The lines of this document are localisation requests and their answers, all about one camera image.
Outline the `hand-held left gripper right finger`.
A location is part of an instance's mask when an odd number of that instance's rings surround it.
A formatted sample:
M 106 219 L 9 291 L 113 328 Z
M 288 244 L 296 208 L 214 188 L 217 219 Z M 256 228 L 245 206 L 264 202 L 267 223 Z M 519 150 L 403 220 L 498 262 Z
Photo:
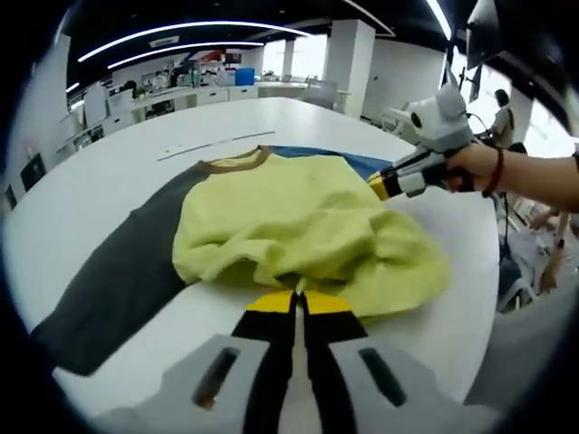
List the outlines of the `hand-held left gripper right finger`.
M 453 402 L 432 372 L 370 337 L 342 297 L 306 292 L 308 376 L 325 433 L 444 433 Z

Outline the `person's right hand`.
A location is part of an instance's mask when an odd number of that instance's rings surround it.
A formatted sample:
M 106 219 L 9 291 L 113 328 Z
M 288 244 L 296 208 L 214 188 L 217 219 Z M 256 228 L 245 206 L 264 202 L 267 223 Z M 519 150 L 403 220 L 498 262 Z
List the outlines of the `person's right hand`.
M 446 160 L 445 182 L 450 191 L 490 193 L 498 185 L 503 155 L 495 148 L 473 143 Z

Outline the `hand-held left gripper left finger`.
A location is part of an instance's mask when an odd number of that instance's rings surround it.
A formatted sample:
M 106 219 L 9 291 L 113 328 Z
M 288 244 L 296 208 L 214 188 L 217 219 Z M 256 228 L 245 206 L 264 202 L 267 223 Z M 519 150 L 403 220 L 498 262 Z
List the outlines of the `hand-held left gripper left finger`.
M 250 303 L 230 335 L 215 335 L 163 375 L 163 433 L 274 433 L 291 376 L 297 295 Z

